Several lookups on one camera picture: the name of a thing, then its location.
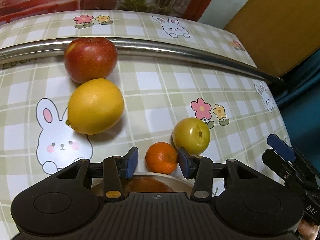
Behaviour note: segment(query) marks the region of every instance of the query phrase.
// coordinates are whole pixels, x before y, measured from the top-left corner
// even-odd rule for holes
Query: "metal pipe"
[[[215,66],[223,70],[233,71],[252,78],[283,84],[281,78],[266,74],[248,64],[203,50],[159,41],[120,37],[106,38],[115,44],[119,55],[157,57],[206,66]],[[0,64],[37,57],[61,56],[64,54],[68,44],[74,39],[76,39],[76,37],[33,41],[0,49]]]

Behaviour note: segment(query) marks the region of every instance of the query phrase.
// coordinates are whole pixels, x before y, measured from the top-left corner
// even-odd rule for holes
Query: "cartoon bunny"
[[[168,21],[160,16],[152,16],[157,22],[162,24],[163,30],[168,33],[173,38],[178,38],[178,36],[183,36],[185,38],[190,38],[188,31],[179,25],[179,21],[174,18],[169,18]]]
[[[54,174],[80,159],[91,159],[93,148],[87,135],[75,132],[65,122],[68,109],[62,120],[55,104],[42,98],[36,107],[36,117],[42,128],[38,138],[37,159],[47,174]]]
[[[254,85],[256,91],[258,94],[262,97],[263,103],[266,107],[266,109],[272,113],[272,109],[275,108],[275,104],[273,103],[271,97],[267,94],[266,89],[262,82],[260,82],[260,86]]]

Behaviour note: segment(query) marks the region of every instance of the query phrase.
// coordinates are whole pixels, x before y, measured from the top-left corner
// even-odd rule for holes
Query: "human hand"
[[[319,226],[310,224],[306,220],[302,219],[298,225],[298,232],[302,235],[303,240],[315,240],[318,236]]]

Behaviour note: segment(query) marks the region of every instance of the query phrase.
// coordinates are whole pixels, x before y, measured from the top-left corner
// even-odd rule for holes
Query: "silver screw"
[[[198,190],[196,191],[195,193],[193,193],[193,195],[196,197],[196,198],[206,198],[206,197],[209,197],[209,193],[204,191],[204,190]]]

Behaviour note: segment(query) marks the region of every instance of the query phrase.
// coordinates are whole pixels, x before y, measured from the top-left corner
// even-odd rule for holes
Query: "yellow fruit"
[[[177,148],[184,147],[190,155],[199,155],[210,143],[210,130],[200,119],[186,118],[174,127],[172,140]]]
[[[68,103],[67,125],[83,134],[97,134],[114,126],[124,110],[120,89],[104,78],[80,85]]]

